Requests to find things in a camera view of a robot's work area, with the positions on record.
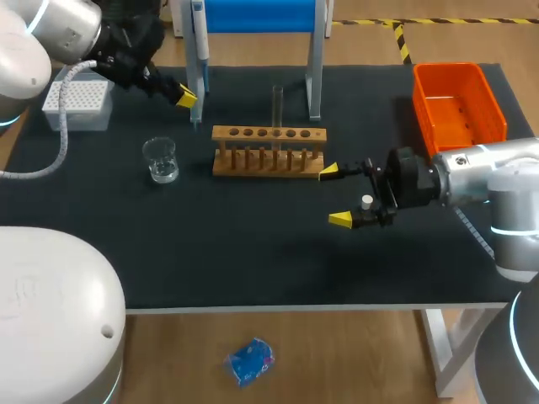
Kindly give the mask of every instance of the cable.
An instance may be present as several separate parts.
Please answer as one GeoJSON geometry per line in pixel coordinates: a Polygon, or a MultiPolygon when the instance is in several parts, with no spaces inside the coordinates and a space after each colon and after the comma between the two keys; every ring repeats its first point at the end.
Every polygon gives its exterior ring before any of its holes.
{"type": "Polygon", "coordinates": [[[98,63],[96,61],[83,61],[73,66],[71,70],[64,77],[61,82],[60,87],[60,97],[58,99],[58,109],[60,112],[60,151],[56,160],[47,168],[43,168],[40,171],[35,171],[33,173],[10,173],[7,171],[0,171],[0,178],[6,179],[36,179],[41,178],[46,175],[52,174],[55,172],[61,164],[66,159],[67,155],[67,112],[66,112],[66,103],[67,103],[67,90],[69,89],[69,84],[72,79],[82,70],[96,67],[98,63]]]}

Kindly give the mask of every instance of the orange container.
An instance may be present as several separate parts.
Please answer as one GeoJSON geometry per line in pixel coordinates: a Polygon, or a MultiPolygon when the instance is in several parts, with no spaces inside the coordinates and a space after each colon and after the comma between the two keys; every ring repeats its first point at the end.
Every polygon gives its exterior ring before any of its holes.
{"type": "Polygon", "coordinates": [[[505,141],[507,123],[475,63],[414,67],[414,108],[430,156],[505,141]]]}

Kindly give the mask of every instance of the black tabletop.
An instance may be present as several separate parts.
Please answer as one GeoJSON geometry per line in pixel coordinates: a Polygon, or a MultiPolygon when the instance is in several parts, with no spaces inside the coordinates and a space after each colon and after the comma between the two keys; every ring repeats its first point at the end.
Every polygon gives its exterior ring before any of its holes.
{"type": "MultiPolygon", "coordinates": [[[[164,69],[184,79],[181,69],[164,69]]],[[[504,74],[483,70],[508,122],[508,137],[532,136],[504,74]]],[[[114,266],[127,307],[444,304],[505,302],[519,285],[453,210],[402,211],[394,226],[350,231],[328,214],[371,193],[366,178],[214,178],[213,125],[270,125],[271,89],[285,86],[284,124],[327,128],[325,160],[373,157],[394,146],[423,152],[411,103],[410,66],[333,66],[323,74],[322,121],[308,121],[304,69],[215,67],[204,123],[137,90],[115,88],[106,132],[70,134],[67,159],[49,178],[4,181],[0,225],[38,226],[80,237],[114,266]],[[177,143],[180,176],[149,179],[141,147],[177,143]]],[[[8,168],[33,171],[57,153],[36,103],[8,168]]],[[[489,239],[488,206],[465,213],[489,239]]]]}

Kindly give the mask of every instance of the clear glass cup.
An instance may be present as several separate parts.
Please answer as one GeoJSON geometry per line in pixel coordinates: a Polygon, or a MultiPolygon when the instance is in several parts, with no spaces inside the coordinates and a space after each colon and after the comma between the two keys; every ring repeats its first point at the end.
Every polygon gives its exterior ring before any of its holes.
{"type": "Polygon", "coordinates": [[[156,183],[172,183],[179,174],[176,145],[168,137],[154,137],[142,147],[142,153],[156,183]]]}

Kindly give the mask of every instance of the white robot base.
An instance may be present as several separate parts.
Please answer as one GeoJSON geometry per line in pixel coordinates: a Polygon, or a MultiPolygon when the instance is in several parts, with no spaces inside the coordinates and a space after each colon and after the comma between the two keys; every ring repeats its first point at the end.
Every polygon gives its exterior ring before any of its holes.
{"type": "Polygon", "coordinates": [[[95,248],[59,231],[0,227],[0,402],[117,402],[125,298],[95,248]]]}

